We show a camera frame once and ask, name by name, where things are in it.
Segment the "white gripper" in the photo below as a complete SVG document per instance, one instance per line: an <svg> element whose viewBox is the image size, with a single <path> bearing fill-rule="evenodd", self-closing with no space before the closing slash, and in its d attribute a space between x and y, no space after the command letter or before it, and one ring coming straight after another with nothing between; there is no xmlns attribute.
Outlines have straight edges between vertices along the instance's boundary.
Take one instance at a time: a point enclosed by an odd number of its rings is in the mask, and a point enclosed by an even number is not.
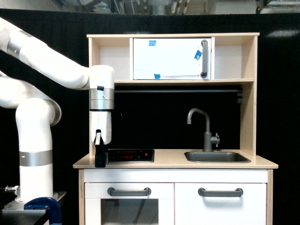
<svg viewBox="0 0 300 225"><path fill-rule="evenodd" d="M112 114L108 111L92 111L90 118L91 141L95 145L95 167L105 168L105 145L112 140Z"/></svg>

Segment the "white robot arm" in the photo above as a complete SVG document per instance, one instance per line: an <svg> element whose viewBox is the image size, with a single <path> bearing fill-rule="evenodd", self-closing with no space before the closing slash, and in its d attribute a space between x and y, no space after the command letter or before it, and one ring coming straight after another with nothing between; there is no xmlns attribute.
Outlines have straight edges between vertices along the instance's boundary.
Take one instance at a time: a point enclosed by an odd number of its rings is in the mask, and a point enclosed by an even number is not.
<svg viewBox="0 0 300 225"><path fill-rule="evenodd" d="M83 67L4 19L0 21L0 49L66 88L88 90L91 142L99 150L111 142L111 66ZM51 127L61 119L60 106L30 83L6 74L0 75L0 105L15 109L20 165L18 200L26 203L53 196Z"/></svg>

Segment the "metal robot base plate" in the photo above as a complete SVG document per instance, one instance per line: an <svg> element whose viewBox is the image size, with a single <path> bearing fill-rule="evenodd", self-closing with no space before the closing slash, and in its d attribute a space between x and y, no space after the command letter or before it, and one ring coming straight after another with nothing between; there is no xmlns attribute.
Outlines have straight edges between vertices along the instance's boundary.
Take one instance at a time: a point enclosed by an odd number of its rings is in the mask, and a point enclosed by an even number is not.
<svg viewBox="0 0 300 225"><path fill-rule="evenodd" d="M54 192L52 198L58 201L61 206L64 203L64 198L66 194L66 191ZM23 207L26 203L27 202L21 201L20 199L16 198L15 200L6 204L2 212L4 214L45 214L48 212L47 210L24 210Z"/></svg>

